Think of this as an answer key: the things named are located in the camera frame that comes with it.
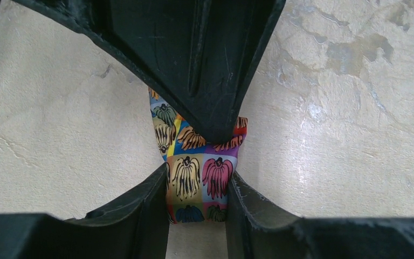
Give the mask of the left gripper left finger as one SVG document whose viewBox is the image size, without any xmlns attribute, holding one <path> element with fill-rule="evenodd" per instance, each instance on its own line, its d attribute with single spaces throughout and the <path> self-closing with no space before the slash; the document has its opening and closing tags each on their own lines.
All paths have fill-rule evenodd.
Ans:
<svg viewBox="0 0 414 259">
<path fill-rule="evenodd" d="M 143 231 L 168 231 L 167 164 L 81 219 L 46 213 L 0 214 L 0 258 L 135 258 Z"/>
</svg>

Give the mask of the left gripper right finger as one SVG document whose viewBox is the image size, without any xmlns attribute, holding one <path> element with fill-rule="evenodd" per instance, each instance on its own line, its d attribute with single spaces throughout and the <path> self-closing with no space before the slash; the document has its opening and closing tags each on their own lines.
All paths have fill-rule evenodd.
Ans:
<svg viewBox="0 0 414 259">
<path fill-rule="evenodd" d="M 238 173 L 228 194 L 229 258 L 414 258 L 414 218 L 299 217 Z"/>
</svg>

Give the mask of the colourful patterned tie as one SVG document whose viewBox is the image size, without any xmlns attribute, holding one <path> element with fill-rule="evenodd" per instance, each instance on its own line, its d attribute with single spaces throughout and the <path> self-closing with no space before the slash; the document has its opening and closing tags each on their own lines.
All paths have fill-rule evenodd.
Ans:
<svg viewBox="0 0 414 259">
<path fill-rule="evenodd" d="M 211 144 L 157 92 L 151 88 L 148 92 L 157 147 L 168 168 L 165 198 L 169 222 L 224 222 L 227 186 L 237 167 L 248 119 L 237 119 L 229 142 Z"/>
</svg>

